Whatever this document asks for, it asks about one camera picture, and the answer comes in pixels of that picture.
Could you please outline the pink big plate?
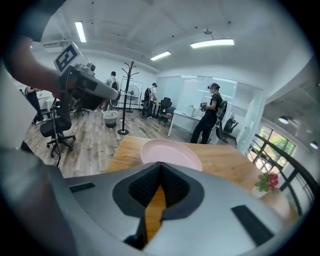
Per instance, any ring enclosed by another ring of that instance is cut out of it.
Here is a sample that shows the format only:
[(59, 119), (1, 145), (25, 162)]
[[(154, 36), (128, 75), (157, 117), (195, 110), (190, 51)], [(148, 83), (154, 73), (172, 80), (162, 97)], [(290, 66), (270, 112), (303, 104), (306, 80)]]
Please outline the pink big plate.
[(152, 139), (145, 142), (140, 149), (140, 162), (142, 164), (165, 162), (200, 172), (203, 170), (199, 157), (191, 149), (168, 139)]

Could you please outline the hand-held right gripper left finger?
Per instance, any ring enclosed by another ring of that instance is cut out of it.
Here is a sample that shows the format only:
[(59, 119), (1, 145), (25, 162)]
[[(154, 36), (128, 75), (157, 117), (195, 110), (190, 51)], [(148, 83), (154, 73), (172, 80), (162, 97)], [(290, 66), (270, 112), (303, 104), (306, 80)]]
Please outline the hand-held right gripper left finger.
[(146, 208), (159, 185), (160, 162), (66, 178), (82, 209), (103, 230), (138, 250), (148, 243)]

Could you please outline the white box appliance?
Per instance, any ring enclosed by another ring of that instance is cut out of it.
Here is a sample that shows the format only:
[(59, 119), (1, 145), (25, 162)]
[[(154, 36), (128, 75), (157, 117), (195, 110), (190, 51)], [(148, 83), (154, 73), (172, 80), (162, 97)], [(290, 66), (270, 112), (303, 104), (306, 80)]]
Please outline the white box appliance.
[(185, 106), (184, 114), (190, 118), (199, 118), (200, 117), (200, 109), (189, 106)]

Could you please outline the person's left forearm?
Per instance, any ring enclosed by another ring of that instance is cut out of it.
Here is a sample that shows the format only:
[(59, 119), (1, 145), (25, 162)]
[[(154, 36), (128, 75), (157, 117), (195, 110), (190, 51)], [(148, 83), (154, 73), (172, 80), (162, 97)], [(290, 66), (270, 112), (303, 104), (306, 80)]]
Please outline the person's left forearm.
[(58, 73), (36, 60), (31, 46), (33, 40), (29, 37), (19, 36), (10, 46), (3, 57), (4, 65), (9, 74), (18, 82), (34, 89), (51, 92), (60, 98)]

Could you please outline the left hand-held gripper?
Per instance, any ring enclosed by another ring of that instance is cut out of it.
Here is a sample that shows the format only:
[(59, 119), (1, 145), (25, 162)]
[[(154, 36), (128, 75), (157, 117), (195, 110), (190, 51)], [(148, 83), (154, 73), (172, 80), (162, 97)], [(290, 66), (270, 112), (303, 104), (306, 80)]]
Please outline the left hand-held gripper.
[(96, 66), (71, 42), (54, 60), (60, 98), (68, 96), (70, 109), (95, 110), (104, 100), (118, 100), (120, 92), (96, 79)]

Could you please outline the long ceiling light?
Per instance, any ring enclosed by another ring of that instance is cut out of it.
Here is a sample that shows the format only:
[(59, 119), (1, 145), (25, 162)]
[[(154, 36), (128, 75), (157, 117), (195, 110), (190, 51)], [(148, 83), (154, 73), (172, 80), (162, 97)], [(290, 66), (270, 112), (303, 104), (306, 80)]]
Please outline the long ceiling light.
[(76, 21), (75, 22), (75, 27), (79, 36), (79, 39), (82, 43), (86, 43), (86, 36), (83, 28), (83, 22), (82, 21)]
[(159, 59), (162, 59), (162, 58), (167, 57), (167, 56), (170, 56), (170, 55), (171, 55), (171, 52), (170, 52), (170, 51), (165, 51), (165, 52), (163, 52), (163, 53), (160, 53), (160, 54), (158, 54), (158, 55), (153, 56), (150, 60), (151, 60), (151, 61), (157, 61), (157, 60), (159, 60)]
[(234, 46), (233, 39), (216, 39), (216, 40), (208, 40), (197, 43), (192, 43), (190, 46), (193, 49), (204, 48), (204, 47), (214, 47), (214, 46)]

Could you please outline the white wall air conditioner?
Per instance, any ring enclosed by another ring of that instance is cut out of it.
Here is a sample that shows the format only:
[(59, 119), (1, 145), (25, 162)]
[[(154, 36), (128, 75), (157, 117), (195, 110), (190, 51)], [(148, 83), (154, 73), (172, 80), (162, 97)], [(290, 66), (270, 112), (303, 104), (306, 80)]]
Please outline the white wall air conditioner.
[(48, 53), (60, 53), (70, 45), (68, 40), (45, 42), (41, 46)]

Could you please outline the black floor fan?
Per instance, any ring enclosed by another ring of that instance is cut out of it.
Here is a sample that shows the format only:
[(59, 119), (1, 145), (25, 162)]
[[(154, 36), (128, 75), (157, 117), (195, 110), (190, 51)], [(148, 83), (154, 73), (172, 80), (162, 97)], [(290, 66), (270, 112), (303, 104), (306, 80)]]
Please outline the black floor fan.
[(130, 84), (127, 90), (127, 99), (129, 100), (129, 107), (126, 110), (127, 113), (133, 112), (131, 109), (132, 101), (137, 100), (139, 96), (140, 96), (139, 88), (133, 84)]

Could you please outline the large glass window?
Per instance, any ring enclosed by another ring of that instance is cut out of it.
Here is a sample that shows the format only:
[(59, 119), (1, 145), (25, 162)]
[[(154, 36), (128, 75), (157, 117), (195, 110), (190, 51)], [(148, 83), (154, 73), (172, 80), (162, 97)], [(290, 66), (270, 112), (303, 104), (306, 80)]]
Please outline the large glass window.
[(263, 125), (258, 136), (253, 138), (245, 155), (263, 173), (279, 174), (288, 161), (270, 144), (275, 145), (290, 156), (296, 148), (296, 145), (286, 137)]

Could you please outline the wooden desk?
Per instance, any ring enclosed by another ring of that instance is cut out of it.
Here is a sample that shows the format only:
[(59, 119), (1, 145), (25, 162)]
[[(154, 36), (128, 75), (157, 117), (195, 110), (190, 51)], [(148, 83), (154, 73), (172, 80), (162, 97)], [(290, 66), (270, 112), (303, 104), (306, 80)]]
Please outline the wooden desk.
[(150, 116), (152, 118), (157, 118), (159, 115), (160, 108), (161, 108), (160, 102), (153, 102)]

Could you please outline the black office chair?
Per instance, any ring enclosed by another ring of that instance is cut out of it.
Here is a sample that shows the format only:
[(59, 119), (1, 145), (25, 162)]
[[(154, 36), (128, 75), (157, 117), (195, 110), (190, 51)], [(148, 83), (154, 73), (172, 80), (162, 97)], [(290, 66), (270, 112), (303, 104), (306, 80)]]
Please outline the black office chair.
[(49, 149), (52, 146), (50, 157), (58, 156), (56, 164), (58, 166), (62, 155), (60, 145), (64, 145), (69, 151), (72, 151), (73, 147), (67, 141), (69, 139), (76, 140), (75, 135), (64, 135), (64, 132), (69, 131), (72, 127), (70, 109), (64, 109), (60, 101), (55, 98), (50, 110), (45, 114), (49, 119), (40, 125), (40, 133), (44, 138), (51, 138), (51, 141), (46, 143), (46, 147)]
[(170, 108), (172, 106), (172, 102), (171, 101), (167, 101), (167, 100), (161, 100), (161, 107), (159, 110), (159, 116), (158, 116), (158, 121), (159, 123), (161, 123), (161, 121), (164, 122), (164, 116), (167, 113), (167, 109)]
[(235, 120), (235, 114), (232, 113), (230, 118), (227, 120), (223, 133), (222, 133), (222, 141), (224, 143), (228, 143), (227, 137), (233, 132), (234, 128), (238, 125), (239, 123)]

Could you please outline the white and black basket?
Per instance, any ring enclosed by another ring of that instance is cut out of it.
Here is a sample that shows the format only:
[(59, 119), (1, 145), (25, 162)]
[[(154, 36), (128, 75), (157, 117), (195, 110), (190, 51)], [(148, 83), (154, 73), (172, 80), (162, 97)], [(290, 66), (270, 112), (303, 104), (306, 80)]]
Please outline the white and black basket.
[(106, 110), (102, 112), (104, 124), (107, 128), (115, 128), (117, 126), (118, 113), (114, 110)]

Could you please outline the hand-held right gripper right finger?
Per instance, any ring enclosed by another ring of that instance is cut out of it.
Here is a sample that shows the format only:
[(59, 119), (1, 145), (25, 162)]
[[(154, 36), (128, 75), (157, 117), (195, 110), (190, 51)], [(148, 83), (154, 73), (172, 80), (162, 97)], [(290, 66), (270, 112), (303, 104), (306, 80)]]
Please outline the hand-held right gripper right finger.
[(177, 189), (161, 227), (144, 247), (151, 256), (238, 256), (273, 238), (282, 219), (261, 200), (224, 178), (161, 164), (163, 189)]

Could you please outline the white desk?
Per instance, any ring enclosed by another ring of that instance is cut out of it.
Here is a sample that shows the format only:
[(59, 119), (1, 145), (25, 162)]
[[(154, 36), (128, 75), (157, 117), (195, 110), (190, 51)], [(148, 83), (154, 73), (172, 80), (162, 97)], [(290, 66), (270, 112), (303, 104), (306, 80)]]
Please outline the white desk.
[(181, 111), (175, 109), (173, 112), (173, 116), (170, 122), (170, 127), (168, 130), (167, 136), (171, 136), (171, 132), (173, 127), (178, 126), (187, 132), (192, 133), (196, 125), (201, 120), (201, 117), (198, 116), (188, 116), (182, 113)]

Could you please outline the black coat stand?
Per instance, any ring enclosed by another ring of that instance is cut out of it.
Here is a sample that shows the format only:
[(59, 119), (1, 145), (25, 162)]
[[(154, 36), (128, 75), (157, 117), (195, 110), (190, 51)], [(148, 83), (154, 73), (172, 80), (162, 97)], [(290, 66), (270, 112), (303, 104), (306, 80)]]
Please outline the black coat stand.
[(126, 86), (124, 91), (124, 102), (123, 102), (123, 111), (122, 111), (122, 127), (117, 131), (119, 135), (125, 136), (129, 133), (128, 129), (125, 129), (125, 120), (126, 120), (126, 106), (127, 106), (127, 98), (128, 98), (128, 89), (130, 85), (130, 81), (133, 75), (138, 74), (139, 72), (132, 73), (132, 69), (135, 68), (135, 61), (132, 60), (131, 64), (125, 63), (128, 66), (128, 71), (122, 69), (126, 73)]

